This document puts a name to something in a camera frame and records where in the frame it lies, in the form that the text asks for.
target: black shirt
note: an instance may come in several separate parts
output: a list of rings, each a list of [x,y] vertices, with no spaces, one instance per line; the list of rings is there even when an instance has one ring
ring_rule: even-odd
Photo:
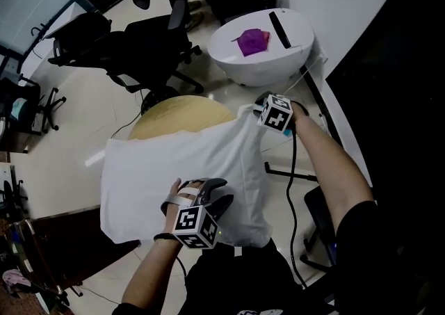
[[[293,280],[286,259],[271,241],[265,248],[243,248],[233,257],[221,245],[204,251],[187,278],[186,314],[319,314],[320,301]],[[337,230],[337,267],[334,271],[336,308],[342,314],[400,313],[403,279],[380,224],[378,208],[362,202],[343,218]],[[121,304],[113,315],[148,315]]]

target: white pillowcase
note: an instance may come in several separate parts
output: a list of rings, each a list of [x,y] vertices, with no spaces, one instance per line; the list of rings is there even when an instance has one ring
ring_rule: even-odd
[[[268,178],[252,105],[238,117],[197,133],[180,131],[148,140],[109,140],[102,173],[101,228],[115,243],[152,239],[162,231],[160,206],[176,178],[220,177],[227,185],[214,195],[233,194],[218,221],[221,240],[264,247],[272,234],[262,206]]]

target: white tiled floor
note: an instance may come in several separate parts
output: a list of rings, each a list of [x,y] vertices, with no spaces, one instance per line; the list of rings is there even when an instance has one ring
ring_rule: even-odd
[[[263,91],[284,92],[286,87],[297,79],[295,76],[291,81],[263,88],[243,88],[232,83],[207,55],[206,44],[211,34],[219,27],[219,23],[214,19],[209,7],[204,6],[202,10],[206,13],[206,19],[198,30],[189,34],[189,38],[193,44],[200,45],[204,53],[193,57],[192,64],[181,65],[179,69],[204,85],[204,96],[213,98],[236,112],[239,106],[252,103]],[[135,7],[131,0],[124,0],[107,12],[106,16],[113,20],[113,30],[123,30],[130,22],[168,14],[170,11],[168,0],[152,0],[147,11]],[[175,78],[170,80],[170,84],[179,88],[182,93],[190,89]],[[29,196],[29,209],[36,218],[100,203],[103,160],[95,163],[88,163],[88,160],[91,161],[100,155],[114,131],[134,119],[140,110],[139,93],[128,93],[113,83],[101,70],[79,68],[59,90],[60,96],[67,97],[67,102],[55,114],[55,121],[60,125],[60,130],[50,131],[28,155],[11,156],[17,176],[24,180],[24,187]],[[318,116],[320,111],[303,80],[289,94],[297,97],[309,109],[315,121],[319,125],[322,124]],[[125,139],[132,126],[122,129],[117,137]],[[274,168],[290,169],[292,144],[289,138],[268,131],[261,143],[261,150],[264,151],[265,161],[269,161]],[[312,171],[309,157],[300,141],[297,169],[299,172]],[[264,212],[274,228],[275,243],[290,264],[289,244],[293,219],[286,201],[287,182],[286,177],[270,177],[271,194]],[[295,180],[291,189],[291,198],[298,215],[294,250],[297,267],[306,280],[318,277],[313,269],[298,261],[303,251],[302,240],[313,228],[303,197],[315,186],[316,184],[310,181]],[[119,302],[140,260],[147,254],[150,244],[144,242],[134,252],[86,280],[83,287]],[[185,249],[179,255],[187,270],[196,262],[198,256],[199,252]],[[113,303],[89,290],[83,290],[84,296],[81,298],[77,298],[71,291],[68,293],[71,308],[76,315],[110,314],[115,307]],[[179,264],[175,264],[162,314],[177,314],[185,297],[184,276]]]

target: white wall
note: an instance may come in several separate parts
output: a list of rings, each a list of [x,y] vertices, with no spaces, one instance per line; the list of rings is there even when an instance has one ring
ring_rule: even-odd
[[[0,0],[0,43],[23,54],[35,40],[31,29],[46,24],[68,1]]]
[[[370,181],[362,153],[341,110],[341,107],[325,79],[348,53],[366,27],[371,23],[386,0],[278,0],[281,7],[289,7],[306,17],[314,30],[317,45],[328,61],[316,63],[310,70],[323,100],[334,120],[345,150],[354,158],[365,177]]]

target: forearm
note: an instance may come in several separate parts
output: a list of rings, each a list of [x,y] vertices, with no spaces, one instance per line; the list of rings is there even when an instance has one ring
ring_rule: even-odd
[[[363,174],[349,155],[309,117],[296,119],[296,132],[314,166],[334,228],[356,204],[373,200]]]
[[[180,250],[181,243],[176,240],[155,241],[131,278],[122,302],[160,314],[170,273]]]

